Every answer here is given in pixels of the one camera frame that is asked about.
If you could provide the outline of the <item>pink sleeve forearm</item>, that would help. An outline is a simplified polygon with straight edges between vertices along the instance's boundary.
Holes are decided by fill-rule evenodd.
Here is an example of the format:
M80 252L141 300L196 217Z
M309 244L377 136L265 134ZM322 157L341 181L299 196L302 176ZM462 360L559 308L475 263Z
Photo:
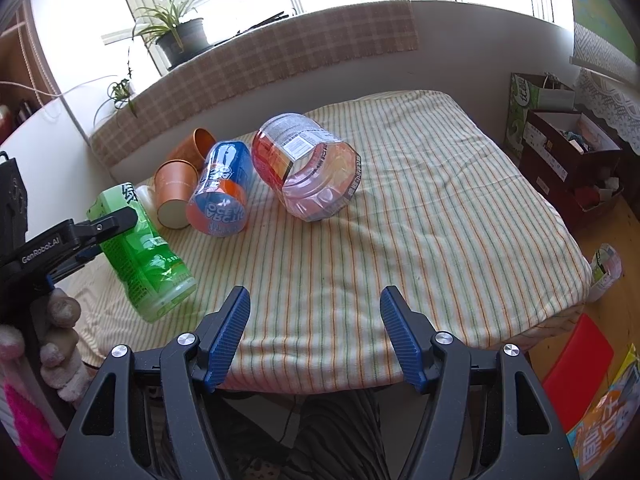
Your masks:
M13 417L17 448L40 479L52 479L63 439L54 434L42 411L32 400L20 376L17 362L1 361L1 369L4 376L2 391Z

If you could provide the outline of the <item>gloved left hand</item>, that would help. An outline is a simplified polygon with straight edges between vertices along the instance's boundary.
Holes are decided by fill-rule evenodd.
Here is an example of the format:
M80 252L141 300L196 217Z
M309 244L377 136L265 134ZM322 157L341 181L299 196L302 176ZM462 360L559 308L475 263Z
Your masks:
M77 348L79 336L75 325L81 315L80 303L55 288L44 304L38 301L36 313L43 314L46 331L40 338L39 371L42 380L65 402L77 406L84 397L91 374L82 362ZM1 325L1 368L6 384L29 402L35 403L28 387L18 372L18 360L23 357L25 341L15 327Z

